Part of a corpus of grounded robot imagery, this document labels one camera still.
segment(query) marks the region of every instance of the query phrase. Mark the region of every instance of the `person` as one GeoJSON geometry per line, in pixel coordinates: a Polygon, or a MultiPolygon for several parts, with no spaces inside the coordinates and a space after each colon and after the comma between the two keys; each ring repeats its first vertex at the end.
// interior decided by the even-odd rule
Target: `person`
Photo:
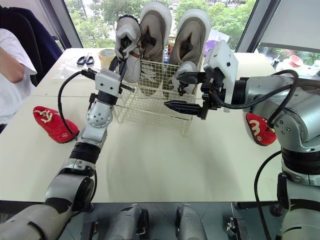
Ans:
{"type": "Polygon", "coordinates": [[[37,74],[16,36],[0,28],[0,133],[35,89],[30,75],[37,74]]]}

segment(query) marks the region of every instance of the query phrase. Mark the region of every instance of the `tree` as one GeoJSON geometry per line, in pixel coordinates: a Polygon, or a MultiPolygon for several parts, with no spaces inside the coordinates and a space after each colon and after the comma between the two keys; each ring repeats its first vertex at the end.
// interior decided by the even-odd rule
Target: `tree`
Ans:
{"type": "Polygon", "coordinates": [[[219,32],[229,35],[230,39],[228,41],[228,45],[231,49],[235,50],[255,2],[256,0],[248,0],[246,4],[242,6],[228,8],[221,2],[209,7],[206,0],[180,1],[179,7],[174,11],[176,14],[175,22],[178,24],[182,14],[188,9],[203,9],[211,17],[211,27],[219,32]]]}
{"type": "MultiPolygon", "coordinates": [[[[104,21],[112,26],[116,31],[116,22],[123,15],[132,15],[135,18],[140,17],[140,12],[145,3],[151,0],[101,0],[100,9],[103,13],[104,21]]],[[[169,0],[159,0],[167,7],[170,5],[169,0]]]]}
{"type": "Polygon", "coordinates": [[[115,41],[109,39],[110,27],[101,17],[88,17],[82,0],[66,0],[75,29],[85,48],[114,47],[115,41]]]}
{"type": "Polygon", "coordinates": [[[202,9],[206,12],[208,11],[208,4],[206,0],[183,0],[180,1],[179,6],[174,10],[175,13],[175,22],[178,25],[181,16],[185,13],[185,11],[189,9],[202,9]]]}
{"type": "Polygon", "coordinates": [[[296,55],[302,59],[305,65],[313,65],[315,60],[320,60],[320,53],[307,52],[307,51],[297,51],[291,49],[273,48],[258,46],[259,53],[265,54],[270,58],[277,58],[282,62],[284,59],[290,58],[291,55],[296,55]]]}
{"type": "Polygon", "coordinates": [[[210,7],[212,28],[230,36],[228,45],[235,50],[246,27],[256,0],[248,0],[246,4],[234,8],[227,8],[223,3],[210,7]]]}

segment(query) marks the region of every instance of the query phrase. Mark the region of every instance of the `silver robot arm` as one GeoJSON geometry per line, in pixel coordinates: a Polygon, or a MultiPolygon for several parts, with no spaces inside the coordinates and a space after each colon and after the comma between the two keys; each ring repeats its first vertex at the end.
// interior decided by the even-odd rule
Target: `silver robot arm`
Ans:
{"type": "MultiPolygon", "coordinates": [[[[245,106],[293,83],[291,77],[284,75],[236,81],[237,68],[236,57],[226,42],[221,41],[205,58],[205,72],[187,72],[177,77],[183,86],[202,83],[203,105],[181,100],[164,104],[176,112],[205,120],[208,110],[243,109],[239,105],[245,106]]],[[[316,240],[320,236],[320,82],[303,79],[299,82],[309,86],[297,87],[293,97],[272,121],[282,153],[283,172],[278,175],[277,197],[288,209],[281,229],[282,240],[316,240]]],[[[288,95],[288,88],[244,111],[269,119],[288,95]]]]}
{"type": "Polygon", "coordinates": [[[0,224],[0,240],[55,240],[78,212],[88,211],[94,191],[92,177],[107,137],[112,110],[120,96],[123,74],[102,69],[94,74],[96,100],[70,157],[49,185],[45,202],[32,205],[0,224]]]}
{"type": "MultiPolygon", "coordinates": [[[[292,84],[287,76],[251,77],[244,102],[270,90],[292,84]]],[[[246,111],[268,119],[284,100],[283,91],[246,111]]],[[[273,126],[281,145],[282,173],[278,176],[279,203],[288,209],[281,233],[283,240],[316,240],[320,236],[320,95],[298,87],[273,126]]]]}

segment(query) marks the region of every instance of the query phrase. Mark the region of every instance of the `red shoe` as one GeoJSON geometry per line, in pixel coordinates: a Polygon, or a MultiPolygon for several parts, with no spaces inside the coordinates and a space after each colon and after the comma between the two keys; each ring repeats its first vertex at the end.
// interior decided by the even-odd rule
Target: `red shoe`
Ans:
{"type": "MultiPolygon", "coordinates": [[[[62,122],[58,111],[44,106],[36,106],[33,109],[33,116],[36,122],[46,130],[49,137],[57,143],[63,144],[73,139],[73,136],[62,122]]],[[[77,125],[67,119],[65,121],[71,131],[77,135],[79,133],[77,125]]]]}
{"type": "Polygon", "coordinates": [[[277,139],[275,130],[267,126],[267,120],[263,117],[247,113],[245,119],[254,141],[260,146],[268,146],[277,139]]]}

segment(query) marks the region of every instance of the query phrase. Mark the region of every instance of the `wire basket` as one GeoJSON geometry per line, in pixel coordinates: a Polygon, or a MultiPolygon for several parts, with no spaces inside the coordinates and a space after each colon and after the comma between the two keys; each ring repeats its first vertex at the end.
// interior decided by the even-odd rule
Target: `wire basket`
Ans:
{"type": "Polygon", "coordinates": [[[134,88],[135,92],[123,89],[114,109],[114,116],[119,123],[132,121],[158,127],[180,130],[186,136],[192,115],[181,114],[164,105],[170,100],[196,102],[195,94],[184,94],[172,91],[168,80],[175,74],[179,66],[141,60],[141,77],[137,83],[125,84],[134,88]]]}

